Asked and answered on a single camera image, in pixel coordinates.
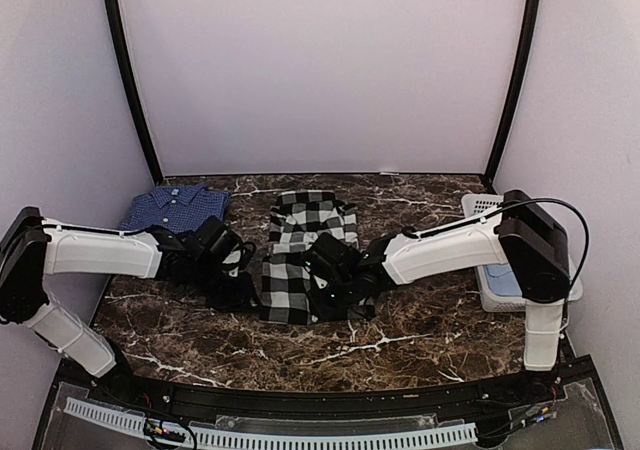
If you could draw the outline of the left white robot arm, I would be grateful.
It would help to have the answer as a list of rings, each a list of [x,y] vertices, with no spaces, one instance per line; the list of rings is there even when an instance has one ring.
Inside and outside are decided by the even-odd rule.
[[[151,225],[139,230],[82,227],[27,206],[1,239],[1,321],[24,325],[74,360],[120,406],[141,397],[140,382],[116,344],[92,330],[44,287],[55,275],[113,275],[194,287],[219,310],[250,305],[246,267],[256,246],[217,217],[194,231]]]

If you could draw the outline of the black white plaid shirt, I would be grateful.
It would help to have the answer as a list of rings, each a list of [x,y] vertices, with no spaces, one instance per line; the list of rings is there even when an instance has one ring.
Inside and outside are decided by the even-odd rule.
[[[261,320],[312,325],[375,317],[372,297],[340,308],[321,295],[323,281],[309,272],[303,254],[324,234],[357,249],[356,206],[328,190],[285,191],[277,197],[262,261]]]

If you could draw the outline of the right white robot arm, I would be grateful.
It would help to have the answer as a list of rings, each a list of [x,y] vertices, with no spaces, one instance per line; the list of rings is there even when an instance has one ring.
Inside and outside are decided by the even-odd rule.
[[[405,227],[363,251],[324,233],[301,264],[321,310],[345,310],[427,277],[476,269],[484,291],[517,297],[524,307],[524,371],[511,380],[510,394],[530,404],[558,377],[568,303],[586,263],[572,261],[568,232],[548,205],[585,219],[564,200],[511,190],[462,220],[427,230]]]

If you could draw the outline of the blue checked shirt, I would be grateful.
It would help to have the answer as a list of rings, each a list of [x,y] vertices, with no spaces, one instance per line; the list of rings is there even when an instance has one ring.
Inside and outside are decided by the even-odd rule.
[[[208,218],[222,221],[231,194],[213,191],[204,183],[187,186],[156,186],[136,196],[120,230],[137,231],[161,226],[175,234],[197,230]]]

